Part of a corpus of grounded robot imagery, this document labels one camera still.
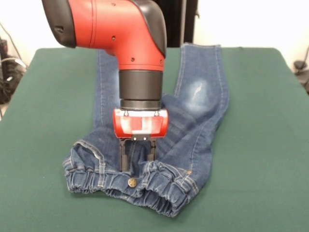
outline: black cable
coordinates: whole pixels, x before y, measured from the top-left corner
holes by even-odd
[[[303,66],[301,67],[301,69],[303,69],[305,67],[305,62],[306,62],[306,60],[308,58],[308,53],[309,53],[309,46],[307,48],[307,52],[306,52],[306,55],[305,55],[305,58],[304,58],[304,63],[303,63]]]
[[[5,50],[4,47],[0,45],[0,60],[5,59]],[[1,69],[2,69],[2,78],[4,79],[7,76],[7,67],[5,64],[1,64]]]
[[[4,26],[2,25],[1,22],[0,22],[0,27],[2,27],[2,29],[4,30],[4,32],[9,36],[9,38],[10,38],[12,44],[13,44],[13,47],[14,47],[16,53],[18,54],[18,57],[21,59],[21,56],[20,56],[20,54],[19,54],[19,52],[18,52],[18,50],[17,50],[17,48],[16,48],[16,46],[15,46],[15,44],[14,44],[14,42],[13,42],[13,39],[11,38],[11,35],[10,35],[10,34],[8,33],[8,31],[4,28]]]
[[[308,46],[307,51],[306,51],[306,55],[305,55],[305,58],[304,58],[304,61],[303,61],[303,65],[301,66],[300,69],[298,69],[296,75],[298,75],[298,74],[301,72],[301,70],[304,69],[304,67],[305,67],[305,65],[306,65],[306,60],[307,60],[307,58],[308,58],[308,53],[309,53],[309,46]]]

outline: wrinkled fabric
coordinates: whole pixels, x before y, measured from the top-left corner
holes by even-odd
[[[157,140],[156,160],[147,161],[149,142],[129,141],[129,171],[120,172],[119,140],[112,123],[112,111],[120,104],[118,64],[115,57],[98,51],[93,131],[73,145],[63,162],[69,191],[103,191],[132,205],[177,216],[210,176],[211,143],[228,102],[220,46],[184,44],[174,94],[162,96],[169,128],[166,137]],[[130,178],[136,179],[136,187],[128,185]]]

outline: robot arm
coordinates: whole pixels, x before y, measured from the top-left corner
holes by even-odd
[[[164,137],[168,128],[168,113],[161,109],[167,35],[160,7],[152,0],[42,3],[61,45],[103,49],[117,58],[121,100],[112,117],[121,154],[127,139],[149,140],[155,148],[155,139]]]

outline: black cylindrical joint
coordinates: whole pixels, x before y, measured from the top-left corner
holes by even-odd
[[[76,47],[74,21],[68,0],[42,0],[49,27],[63,46]]]
[[[120,106],[126,110],[160,109],[163,72],[151,70],[120,70]]]

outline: jeans seam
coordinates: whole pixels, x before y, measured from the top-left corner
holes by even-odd
[[[182,83],[183,83],[184,66],[185,66],[185,48],[183,47],[183,49],[181,51],[180,70],[179,70],[179,74],[178,74],[178,78],[177,78],[177,84],[176,84],[175,93],[174,93],[175,97],[179,96],[180,88],[181,88]]]
[[[101,125],[103,125],[103,94],[102,94],[102,70],[101,70],[101,54],[99,54],[98,56],[98,59],[99,59],[99,72],[100,72],[100,106],[101,106],[101,109],[100,109],[100,112],[101,112]]]
[[[217,118],[221,117],[220,113],[221,113],[221,108],[222,108],[222,105],[223,105],[223,85],[222,85],[222,80],[221,80],[222,77],[221,77],[220,68],[219,68],[218,47],[217,46],[215,47],[215,53],[216,53],[217,75],[218,75],[218,78],[219,78],[220,90],[221,90],[219,112],[218,112],[217,117],[214,117],[213,119],[203,123],[201,129],[198,132],[197,139],[195,141],[195,144],[194,144],[194,147],[193,147],[193,150],[192,150],[192,154],[191,154],[191,170],[193,170],[193,158],[194,158],[194,154],[195,154],[196,145],[197,145],[197,142],[200,138],[201,133],[204,131],[205,125],[208,125],[210,122],[214,122],[215,120],[217,120]]]
[[[84,146],[92,151],[95,158],[98,159],[98,167],[99,167],[99,180],[98,180],[98,186],[104,187],[105,184],[105,160],[103,154],[94,146],[86,142],[85,140],[77,141],[75,144],[80,144],[81,146]]]

